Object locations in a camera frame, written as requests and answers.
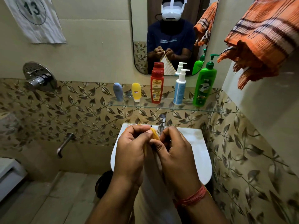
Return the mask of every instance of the white vr headset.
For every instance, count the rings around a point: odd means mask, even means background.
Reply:
[[[184,11],[185,3],[170,0],[161,4],[162,19],[165,21],[178,21]]]

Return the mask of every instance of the person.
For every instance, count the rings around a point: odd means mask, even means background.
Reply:
[[[162,6],[167,5],[167,3],[170,3],[170,0],[163,0]],[[174,3],[181,7],[184,5],[184,0],[175,0]],[[174,20],[165,18],[165,20],[162,19],[150,25],[147,31],[148,74],[151,74],[154,62],[160,61],[164,53],[163,50],[177,70],[179,62],[188,62],[190,59],[194,42],[193,25],[182,19],[180,14],[176,15]]]
[[[174,126],[164,129],[160,141],[151,139],[150,128],[148,125],[130,125],[122,133],[118,139],[114,173],[109,188],[85,224],[128,223],[143,181],[143,147],[146,143],[157,151],[164,175],[174,186],[179,199],[188,198],[200,189],[201,182],[191,144]],[[198,203],[185,208],[193,223],[228,224],[208,193]]]

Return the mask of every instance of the blue bottle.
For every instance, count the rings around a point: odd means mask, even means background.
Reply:
[[[181,105],[183,103],[185,88],[186,88],[186,71],[190,71],[187,69],[182,69],[178,80],[176,81],[175,91],[174,91],[174,99],[173,103],[175,105]]]
[[[123,88],[121,87],[121,84],[119,84],[118,82],[114,83],[113,91],[114,91],[117,101],[122,101],[123,100]]]

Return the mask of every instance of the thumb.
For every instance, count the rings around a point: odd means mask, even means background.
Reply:
[[[158,156],[159,156],[161,162],[163,159],[166,159],[167,156],[169,155],[165,145],[161,141],[156,140],[156,139],[151,139],[149,144],[153,145],[156,148],[156,151],[158,153]]]
[[[152,131],[148,130],[142,134],[140,134],[135,140],[134,143],[137,145],[144,145],[145,143],[149,142],[152,138]]]

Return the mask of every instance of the mirror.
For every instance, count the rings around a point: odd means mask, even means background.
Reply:
[[[164,63],[164,76],[186,76],[204,67],[218,0],[130,0],[134,64],[145,75],[154,62]]]

